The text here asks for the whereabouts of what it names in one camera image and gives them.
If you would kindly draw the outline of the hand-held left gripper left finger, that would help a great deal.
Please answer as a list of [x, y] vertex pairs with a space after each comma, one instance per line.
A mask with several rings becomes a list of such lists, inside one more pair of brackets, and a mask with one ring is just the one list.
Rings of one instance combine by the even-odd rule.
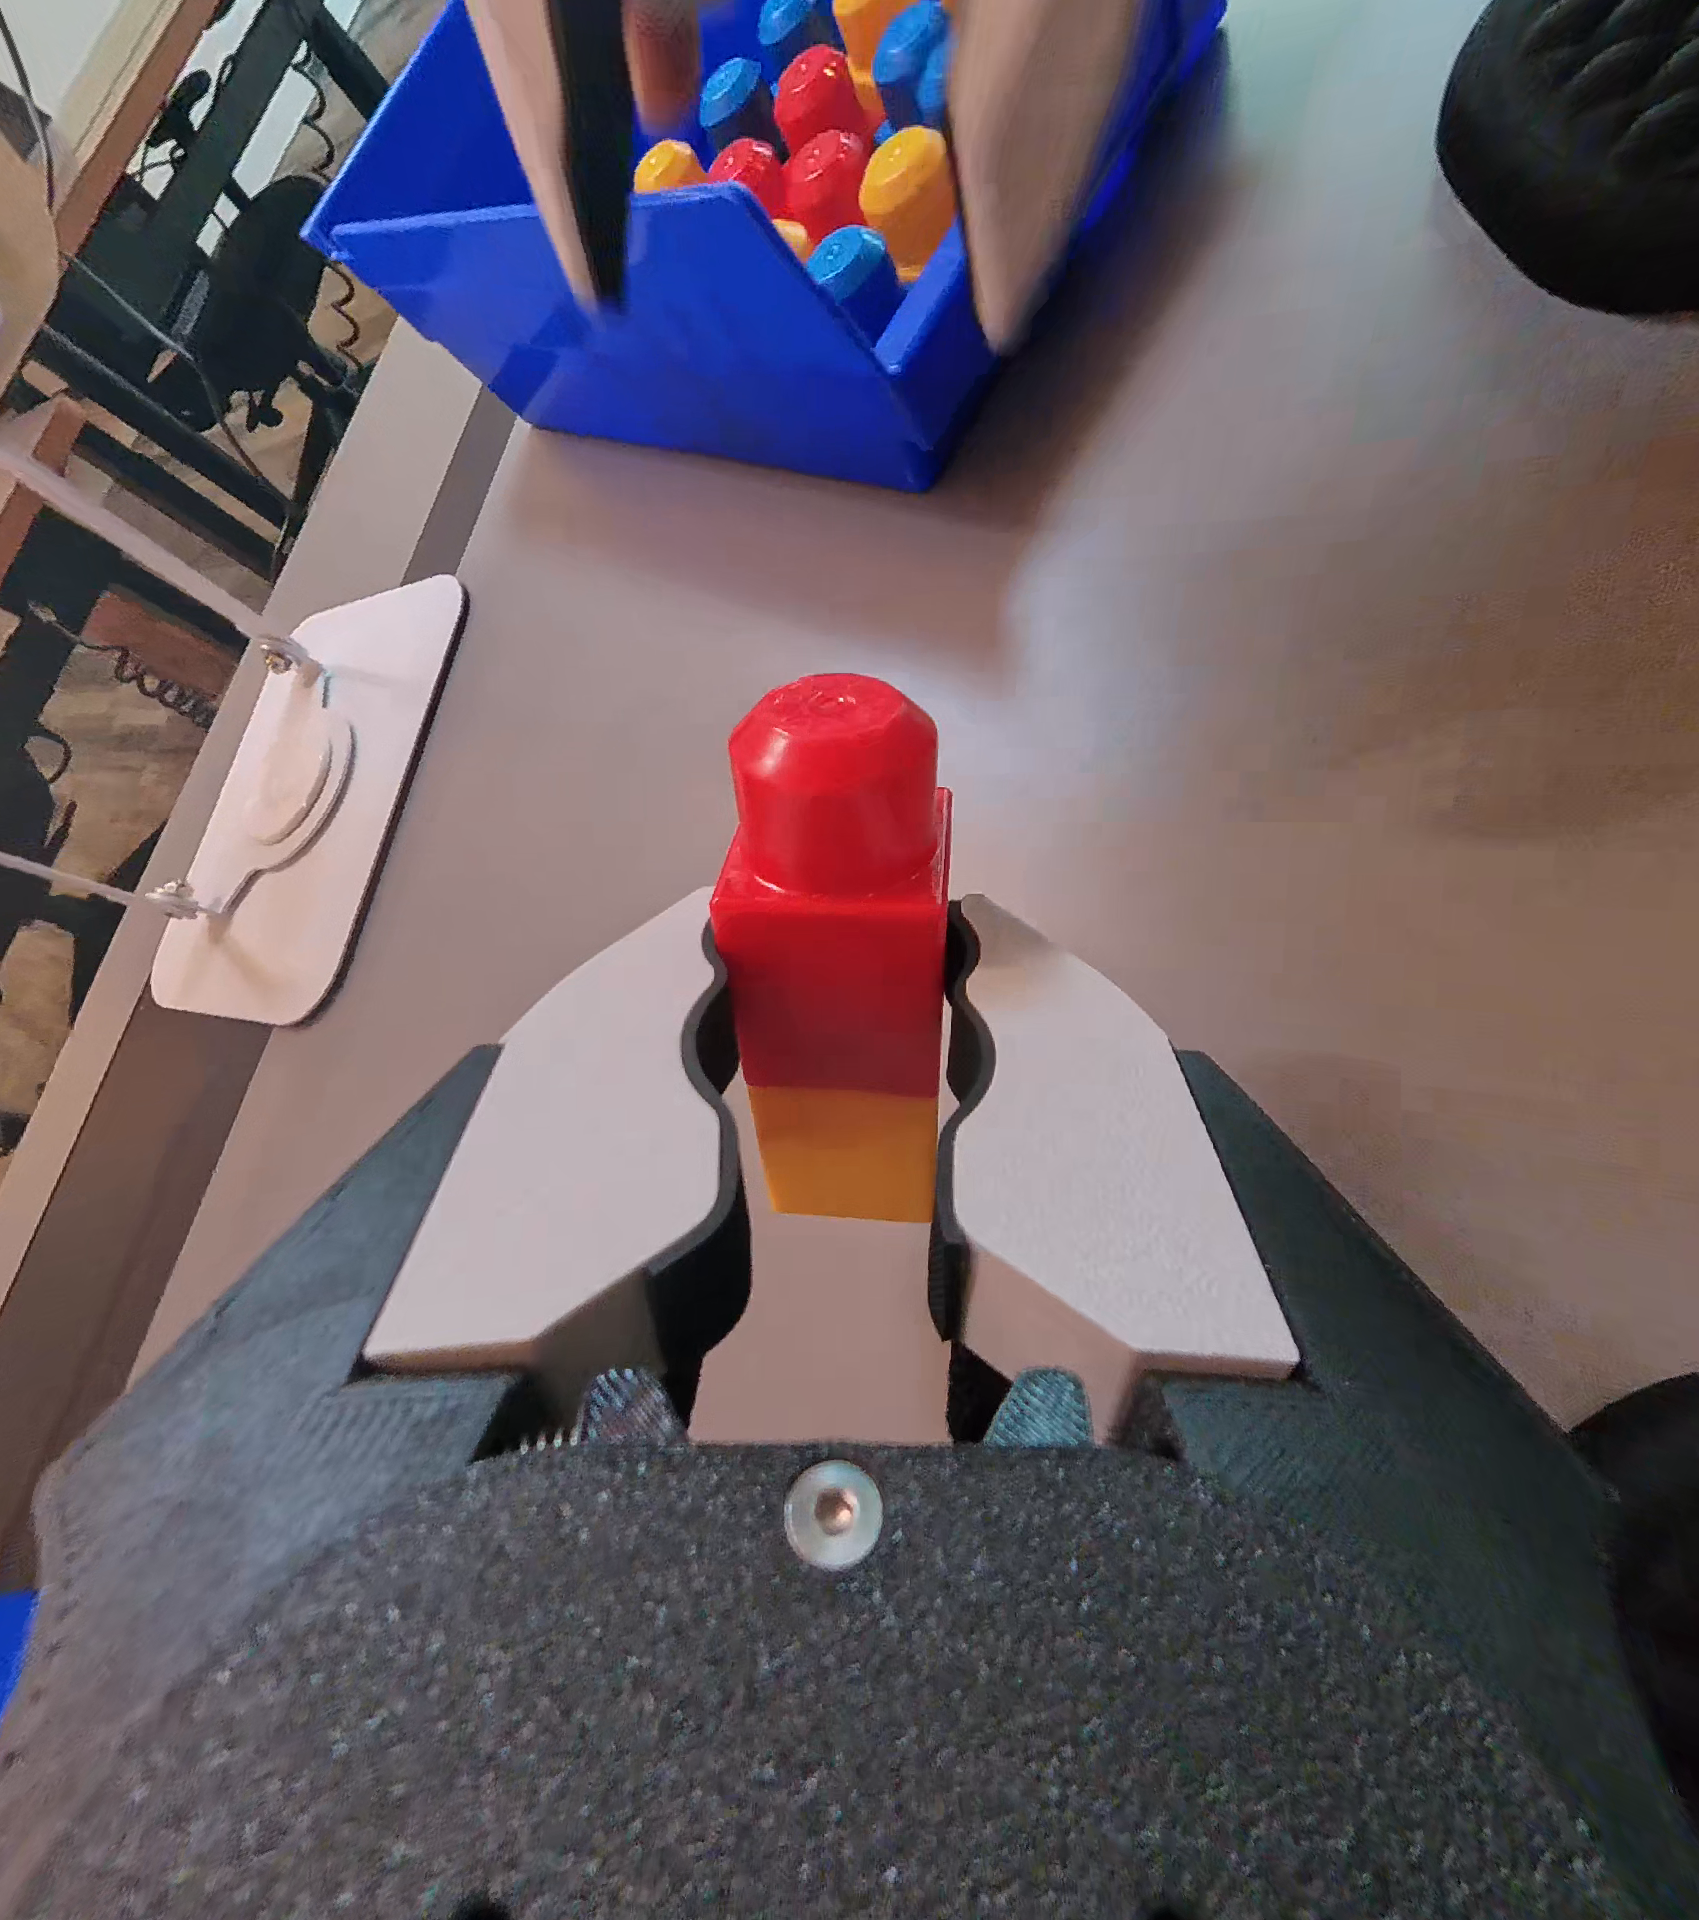
[[600, 1374], [678, 1409], [752, 1291], [709, 887], [548, 988], [495, 1050], [361, 1359], [501, 1374], [570, 1428]]

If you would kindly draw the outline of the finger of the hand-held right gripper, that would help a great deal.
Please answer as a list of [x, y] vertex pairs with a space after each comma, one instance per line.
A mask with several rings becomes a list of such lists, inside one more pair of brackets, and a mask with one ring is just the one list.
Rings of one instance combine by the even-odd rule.
[[578, 303], [621, 308], [637, 111], [613, 2], [471, 2], [548, 245]]
[[956, 7], [948, 130], [971, 299], [1018, 350], [1076, 226], [1144, 33], [1142, 2]]

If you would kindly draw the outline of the black office chair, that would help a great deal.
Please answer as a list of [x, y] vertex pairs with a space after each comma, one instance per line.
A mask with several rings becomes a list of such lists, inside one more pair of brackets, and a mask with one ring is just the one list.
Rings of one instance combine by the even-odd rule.
[[333, 370], [308, 329], [326, 260], [301, 236], [321, 194], [313, 174], [272, 180], [238, 210], [212, 253], [187, 348], [220, 418], [241, 406], [248, 427], [276, 427], [286, 380]]

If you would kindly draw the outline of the red toy block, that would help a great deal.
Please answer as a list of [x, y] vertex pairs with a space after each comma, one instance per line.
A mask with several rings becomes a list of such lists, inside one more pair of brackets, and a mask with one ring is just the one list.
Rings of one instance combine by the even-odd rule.
[[712, 897], [765, 1193], [780, 1212], [928, 1223], [943, 1074], [951, 794], [896, 685], [765, 693], [728, 755]]

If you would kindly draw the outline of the white document stand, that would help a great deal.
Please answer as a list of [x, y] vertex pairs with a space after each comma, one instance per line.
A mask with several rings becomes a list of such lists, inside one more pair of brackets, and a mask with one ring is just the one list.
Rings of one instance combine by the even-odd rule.
[[429, 730], [467, 593], [439, 573], [308, 616], [280, 633], [133, 524], [0, 438], [7, 477], [50, 524], [103, 545], [264, 659], [235, 758], [179, 880], [131, 889], [0, 847], [26, 892], [62, 889], [164, 913], [150, 973], [173, 1011], [303, 1023], [331, 999], [363, 922], [406, 782]]

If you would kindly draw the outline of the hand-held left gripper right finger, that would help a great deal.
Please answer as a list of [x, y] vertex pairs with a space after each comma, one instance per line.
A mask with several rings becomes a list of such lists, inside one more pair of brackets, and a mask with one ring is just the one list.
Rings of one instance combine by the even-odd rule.
[[1031, 1370], [1070, 1374], [1097, 1442], [1146, 1379], [1289, 1381], [1303, 1352], [1167, 1031], [984, 895], [949, 909], [948, 1085], [928, 1310], [949, 1436]]

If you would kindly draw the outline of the group of mega blocks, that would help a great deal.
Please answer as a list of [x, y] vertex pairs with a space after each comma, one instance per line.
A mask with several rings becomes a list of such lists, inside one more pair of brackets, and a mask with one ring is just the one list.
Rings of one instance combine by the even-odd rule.
[[709, 67], [692, 138], [655, 140], [635, 194], [745, 188], [877, 343], [956, 226], [954, 40], [937, 2], [765, 2], [756, 48]]

